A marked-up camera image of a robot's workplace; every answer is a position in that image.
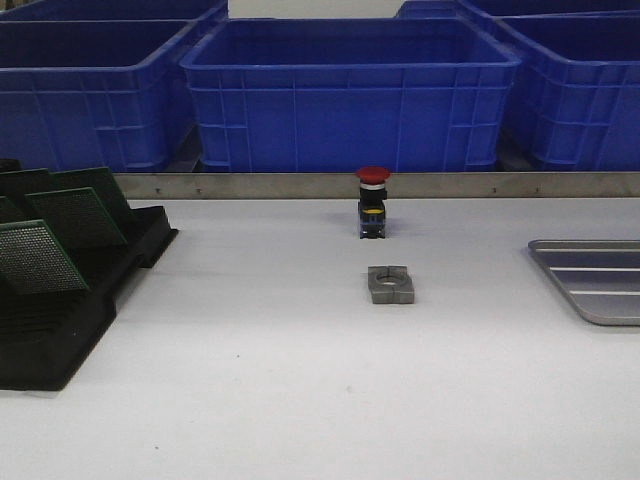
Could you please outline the green circuit board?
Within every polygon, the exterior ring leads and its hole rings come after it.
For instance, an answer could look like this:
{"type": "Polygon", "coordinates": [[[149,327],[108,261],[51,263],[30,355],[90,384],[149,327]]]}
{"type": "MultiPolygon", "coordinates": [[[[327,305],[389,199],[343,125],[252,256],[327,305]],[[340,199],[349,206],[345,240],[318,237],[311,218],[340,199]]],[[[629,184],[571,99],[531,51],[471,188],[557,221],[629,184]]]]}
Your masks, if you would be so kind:
{"type": "Polygon", "coordinates": [[[135,214],[108,167],[69,170],[52,173],[59,189],[91,187],[118,225],[133,223],[135,214]]]}
{"type": "Polygon", "coordinates": [[[65,248],[101,248],[128,243],[92,187],[29,193],[26,199],[65,248]]]}
{"type": "Polygon", "coordinates": [[[19,295],[90,289],[41,219],[1,225],[1,277],[19,295]]]}

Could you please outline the silver metal tray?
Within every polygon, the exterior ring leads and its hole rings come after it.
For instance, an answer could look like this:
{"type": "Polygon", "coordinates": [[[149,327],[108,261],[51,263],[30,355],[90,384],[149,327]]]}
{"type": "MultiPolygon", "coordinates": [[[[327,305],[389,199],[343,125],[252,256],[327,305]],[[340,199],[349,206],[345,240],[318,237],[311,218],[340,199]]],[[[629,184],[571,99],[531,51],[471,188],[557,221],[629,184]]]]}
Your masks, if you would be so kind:
{"type": "Polygon", "coordinates": [[[528,250],[585,321],[639,325],[637,240],[533,240],[528,250]]]}

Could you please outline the black slotted board rack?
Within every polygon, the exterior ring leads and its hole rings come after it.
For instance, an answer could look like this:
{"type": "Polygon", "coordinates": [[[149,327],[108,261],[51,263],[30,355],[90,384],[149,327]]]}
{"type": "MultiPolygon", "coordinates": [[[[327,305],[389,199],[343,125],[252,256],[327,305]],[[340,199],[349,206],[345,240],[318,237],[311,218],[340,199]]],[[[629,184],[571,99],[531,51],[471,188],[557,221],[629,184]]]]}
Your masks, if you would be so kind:
{"type": "Polygon", "coordinates": [[[88,291],[19,295],[1,277],[2,389],[64,388],[115,319],[119,290],[173,241],[177,231],[163,207],[131,209],[135,222],[116,223],[126,245],[68,249],[57,238],[88,291]]]}

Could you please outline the rear dark circuit board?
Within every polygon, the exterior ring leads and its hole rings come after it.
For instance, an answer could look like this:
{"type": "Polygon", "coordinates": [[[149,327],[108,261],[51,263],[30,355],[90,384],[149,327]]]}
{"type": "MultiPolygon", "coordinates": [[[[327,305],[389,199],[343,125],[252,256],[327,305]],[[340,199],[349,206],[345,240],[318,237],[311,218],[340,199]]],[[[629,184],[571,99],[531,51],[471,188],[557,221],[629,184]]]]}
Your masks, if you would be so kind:
{"type": "Polygon", "coordinates": [[[1,222],[39,218],[27,194],[52,191],[53,176],[47,169],[23,170],[1,174],[1,222]]]}

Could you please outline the red emergency stop button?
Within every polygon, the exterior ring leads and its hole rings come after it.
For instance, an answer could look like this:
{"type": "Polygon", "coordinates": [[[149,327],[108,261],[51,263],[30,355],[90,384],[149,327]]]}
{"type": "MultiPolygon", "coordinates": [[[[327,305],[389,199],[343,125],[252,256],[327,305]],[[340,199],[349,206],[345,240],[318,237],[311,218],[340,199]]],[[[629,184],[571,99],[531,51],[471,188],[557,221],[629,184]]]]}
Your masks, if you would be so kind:
{"type": "Polygon", "coordinates": [[[386,236],[386,180],[391,172],[385,167],[366,166],[356,172],[359,179],[359,236],[378,239],[386,236]]]}

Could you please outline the grey metal clamp block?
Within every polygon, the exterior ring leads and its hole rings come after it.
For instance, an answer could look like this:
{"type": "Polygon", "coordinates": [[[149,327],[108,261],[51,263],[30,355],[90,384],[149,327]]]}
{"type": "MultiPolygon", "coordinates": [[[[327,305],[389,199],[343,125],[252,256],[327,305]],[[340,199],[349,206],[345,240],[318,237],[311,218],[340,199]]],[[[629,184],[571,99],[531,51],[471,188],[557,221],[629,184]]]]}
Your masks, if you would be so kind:
{"type": "Polygon", "coordinates": [[[373,304],[413,304],[415,290],[406,266],[369,266],[368,289],[373,304]]]}

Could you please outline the centre blue plastic crate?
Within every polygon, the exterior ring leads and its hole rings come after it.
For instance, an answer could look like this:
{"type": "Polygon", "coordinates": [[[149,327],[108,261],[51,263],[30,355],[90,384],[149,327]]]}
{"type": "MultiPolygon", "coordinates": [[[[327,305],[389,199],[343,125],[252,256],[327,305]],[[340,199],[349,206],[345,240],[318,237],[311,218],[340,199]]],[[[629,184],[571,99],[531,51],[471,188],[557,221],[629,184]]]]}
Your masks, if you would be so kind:
{"type": "Polygon", "coordinates": [[[182,59],[206,169],[493,167],[518,58],[472,23],[230,20],[182,59]]]}

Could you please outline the blue plastic crate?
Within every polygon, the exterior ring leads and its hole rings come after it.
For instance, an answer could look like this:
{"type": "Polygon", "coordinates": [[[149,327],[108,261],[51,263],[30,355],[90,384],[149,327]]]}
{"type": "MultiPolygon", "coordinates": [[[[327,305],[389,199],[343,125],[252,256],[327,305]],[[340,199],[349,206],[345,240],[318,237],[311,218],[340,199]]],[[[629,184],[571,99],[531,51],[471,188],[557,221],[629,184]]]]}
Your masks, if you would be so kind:
{"type": "Polygon", "coordinates": [[[230,20],[182,59],[206,169],[493,167],[518,58],[472,23],[230,20]]]}
{"type": "Polygon", "coordinates": [[[539,170],[639,168],[639,18],[501,17],[521,64],[504,133],[539,170]]]}
{"type": "Polygon", "coordinates": [[[161,171],[194,125],[178,20],[1,25],[1,155],[25,169],[161,171]]]}

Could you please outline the left blue plastic crate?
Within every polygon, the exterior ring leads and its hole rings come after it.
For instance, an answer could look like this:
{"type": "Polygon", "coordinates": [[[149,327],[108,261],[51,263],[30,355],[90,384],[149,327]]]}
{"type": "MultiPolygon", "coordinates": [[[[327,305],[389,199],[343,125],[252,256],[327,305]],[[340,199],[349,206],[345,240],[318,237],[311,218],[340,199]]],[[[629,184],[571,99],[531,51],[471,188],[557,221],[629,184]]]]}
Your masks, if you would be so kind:
{"type": "Polygon", "coordinates": [[[194,125],[178,20],[1,25],[1,155],[25,169],[161,171],[194,125]]]}

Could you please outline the right blue plastic crate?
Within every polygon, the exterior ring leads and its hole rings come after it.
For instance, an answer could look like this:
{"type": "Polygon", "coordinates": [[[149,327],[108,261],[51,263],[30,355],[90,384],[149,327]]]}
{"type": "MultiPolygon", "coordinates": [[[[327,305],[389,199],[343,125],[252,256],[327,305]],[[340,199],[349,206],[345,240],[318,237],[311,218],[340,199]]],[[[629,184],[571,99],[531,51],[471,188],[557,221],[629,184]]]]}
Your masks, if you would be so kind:
{"type": "Polygon", "coordinates": [[[639,168],[639,18],[501,17],[521,64],[504,133],[539,170],[639,168]]]}

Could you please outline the far right blue crate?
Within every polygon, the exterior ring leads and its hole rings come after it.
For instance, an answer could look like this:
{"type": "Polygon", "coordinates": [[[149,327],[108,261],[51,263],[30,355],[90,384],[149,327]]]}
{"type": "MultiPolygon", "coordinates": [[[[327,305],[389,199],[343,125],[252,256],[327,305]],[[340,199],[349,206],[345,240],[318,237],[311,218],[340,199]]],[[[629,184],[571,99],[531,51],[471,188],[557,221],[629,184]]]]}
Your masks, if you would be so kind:
{"type": "Polygon", "coordinates": [[[464,15],[489,19],[535,15],[607,15],[639,12],[638,1],[404,1],[398,19],[448,18],[464,15]]]}

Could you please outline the far left blue crate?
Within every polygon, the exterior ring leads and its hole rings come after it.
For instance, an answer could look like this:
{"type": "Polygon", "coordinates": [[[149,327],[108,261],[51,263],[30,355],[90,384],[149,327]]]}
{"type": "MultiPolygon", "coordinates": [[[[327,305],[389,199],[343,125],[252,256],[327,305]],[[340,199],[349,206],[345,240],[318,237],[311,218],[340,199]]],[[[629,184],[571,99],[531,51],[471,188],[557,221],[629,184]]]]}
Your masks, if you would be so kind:
{"type": "Polygon", "coordinates": [[[224,17],[227,1],[35,1],[7,10],[2,21],[186,20],[224,17]]]}

